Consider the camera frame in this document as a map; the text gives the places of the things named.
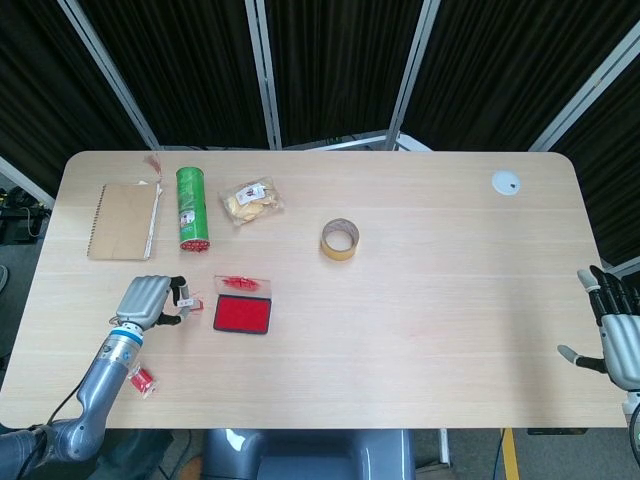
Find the black curtain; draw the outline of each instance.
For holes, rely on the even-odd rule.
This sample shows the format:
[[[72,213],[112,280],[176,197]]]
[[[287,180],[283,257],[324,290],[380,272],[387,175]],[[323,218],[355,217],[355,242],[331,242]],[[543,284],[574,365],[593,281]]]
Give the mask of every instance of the black curtain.
[[[639,19],[637,0],[443,0],[402,131],[527,150]]]
[[[268,148],[241,0],[83,0],[161,145]]]
[[[267,0],[283,145],[389,128],[422,0]]]
[[[58,4],[3,1],[0,155],[51,195],[83,150],[144,149]]]
[[[573,162],[600,256],[640,256],[640,57],[552,150]]]

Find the tape roll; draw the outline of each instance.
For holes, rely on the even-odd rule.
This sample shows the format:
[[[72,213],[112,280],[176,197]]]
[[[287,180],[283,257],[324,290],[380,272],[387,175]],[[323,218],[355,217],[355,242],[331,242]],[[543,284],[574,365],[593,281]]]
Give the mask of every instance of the tape roll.
[[[336,250],[327,243],[327,237],[332,232],[345,232],[351,237],[351,246],[346,250]],[[345,218],[336,218],[327,223],[322,229],[322,237],[320,239],[320,246],[325,255],[333,260],[343,261],[353,257],[356,253],[356,247],[360,241],[360,232],[358,227],[353,222]]]

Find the metal pole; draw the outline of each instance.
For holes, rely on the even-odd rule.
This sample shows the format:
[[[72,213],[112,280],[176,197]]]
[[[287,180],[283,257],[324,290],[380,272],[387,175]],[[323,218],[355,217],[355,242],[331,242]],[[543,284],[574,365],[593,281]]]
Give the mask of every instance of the metal pole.
[[[54,198],[40,188],[36,183],[24,173],[11,165],[3,157],[0,157],[0,173],[22,188],[36,200],[44,203],[47,207],[53,208]]]
[[[309,148],[308,150],[342,150],[343,148],[376,145],[386,141],[386,139],[386,135],[379,135],[377,137],[361,138],[360,140],[351,140],[349,142],[334,143],[333,145],[325,145],[323,147]]]
[[[571,100],[540,134],[530,152],[546,152],[582,116],[640,53],[640,21],[605,58]]]
[[[402,132],[398,132],[396,146],[399,150],[402,149],[410,152],[433,152],[433,150],[427,147],[424,143],[421,143],[411,135],[407,135],[406,133]]]
[[[89,50],[91,57],[104,75],[113,93],[115,93],[118,100],[120,100],[122,107],[125,112],[127,112],[127,115],[129,115],[131,122],[140,133],[144,142],[151,150],[161,150],[158,139],[153,133],[153,130],[151,130],[149,123],[142,114],[133,95],[131,95],[129,87],[127,87],[122,75],[120,75],[115,63],[113,63],[111,56],[109,56],[109,53],[91,25],[91,22],[89,22],[82,7],[76,0],[58,0],[58,5],[60,5],[60,8],[62,8],[62,11],[71,22],[76,33],[80,36],[80,40],[84,46]]]
[[[449,455],[449,433],[446,428],[438,430],[438,443],[440,444],[440,463],[451,464]]]
[[[424,52],[427,49],[429,43],[429,37],[433,30],[433,24],[440,7],[440,0],[424,0],[422,3],[422,10],[420,10],[420,16],[418,17],[418,24],[416,25],[416,31],[413,35],[413,42],[409,49],[409,56],[407,58],[407,65],[404,69],[404,75],[402,76],[402,82],[400,83],[400,90],[398,90],[398,97],[396,99],[396,105],[393,109],[393,115],[391,116],[391,123],[389,124],[389,133],[387,134],[387,142],[385,148],[387,150],[393,150],[398,137],[398,132],[404,121],[404,115],[411,99],[411,93],[413,87],[416,84],[416,78],[418,78],[418,71],[420,70],[420,64],[424,57]]]
[[[269,148],[271,150],[282,150],[278,102],[276,99],[264,0],[245,0],[244,5],[249,22],[249,34],[251,36],[253,58],[258,75],[258,88],[260,89],[260,99],[262,101],[262,112],[264,114]]]
[[[606,268],[607,273],[616,275],[617,277],[624,277],[640,271],[640,256],[627,260],[620,265],[610,266]]]

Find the brown notebook cover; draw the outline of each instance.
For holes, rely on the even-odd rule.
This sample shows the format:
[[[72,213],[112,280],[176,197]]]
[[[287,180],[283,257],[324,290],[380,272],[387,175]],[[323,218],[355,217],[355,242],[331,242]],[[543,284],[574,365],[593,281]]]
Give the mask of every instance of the brown notebook cover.
[[[92,260],[147,260],[160,186],[108,184],[102,188],[87,256]]]

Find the yellow stripe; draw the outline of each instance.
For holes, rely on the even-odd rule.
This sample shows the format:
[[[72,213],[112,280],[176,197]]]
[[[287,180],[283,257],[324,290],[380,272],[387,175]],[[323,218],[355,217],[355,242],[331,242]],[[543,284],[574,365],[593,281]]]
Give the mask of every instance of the yellow stripe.
[[[518,460],[516,459],[516,444],[513,440],[513,430],[507,428],[502,440],[502,458],[507,480],[520,480],[518,474]]]

